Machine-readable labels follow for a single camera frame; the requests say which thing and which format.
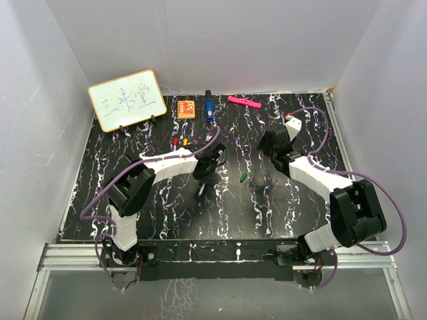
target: pink highlighter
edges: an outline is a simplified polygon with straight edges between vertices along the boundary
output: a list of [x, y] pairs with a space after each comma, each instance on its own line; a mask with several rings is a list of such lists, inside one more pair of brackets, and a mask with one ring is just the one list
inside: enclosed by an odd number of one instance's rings
[[233, 97], [231, 95], [228, 96], [228, 102], [234, 102], [237, 103], [239, 105], [247, 105], [248, 107], [252, 107], [255, 109], [261, 109], [261, 103], [260, 102], [253, 102], [247, 99], [242, 99], [242, 98], [236, 98]]

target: wire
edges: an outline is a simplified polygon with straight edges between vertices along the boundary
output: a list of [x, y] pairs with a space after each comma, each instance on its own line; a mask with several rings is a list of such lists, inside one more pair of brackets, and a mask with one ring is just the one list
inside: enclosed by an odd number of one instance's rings
[[215, 168], [221, 167], [222, 165], [225, 165], [228, 160], [228, 152], [226, 150], [226, 159], [222, 161], [221, 163], [217, 164]]
[[135, 283], [135, 282], [137, 282], [138, 280], [137, 279], [135, 279], [135, 280], [133, 280], [133, 281], [131, 281], [131, 282], [129, 282], [128, 284], [127, 284], [127, 286], [125, 287], [125, 290], [127, 290], [127, 288], [129, 288], [129, 286], [132, 284], [132, 283]]
[[328, 278], [328, 280], [326, 280], [322, 284], [318, 285], [316, 287], [316, 289], [321, 289], [321, 288], [327, 286], [329, 284], [329, 282], [331, 282], [332, 279], [335, 277], [336, 270], [338, 269], [338, 255], [336, 254], [335, 250], [333, 250], [333, 249], [330, 250], [329, 252], [334, 256], [334, 269], [332, 270], [332, 273], [331, 273], [330, 277]]

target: white enclosure wall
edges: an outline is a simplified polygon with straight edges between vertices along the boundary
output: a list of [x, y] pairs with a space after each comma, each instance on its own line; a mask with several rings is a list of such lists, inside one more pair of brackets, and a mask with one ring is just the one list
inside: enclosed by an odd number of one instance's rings
[[89, 82], [163, 94], [334, 87], [380, 0], [47, 0]]
[[[395, 256], [415, 319], [426, 318], [427, 2], [384, 1], [336, 87], [340, 127], [355, 169], [382, 181], [408, 221]], [[401, 227], [383, 201], [396, 246]]]
[[22, 319], [93, 108], [88, 81], [44, 0], [0, 6], [0, 319]]

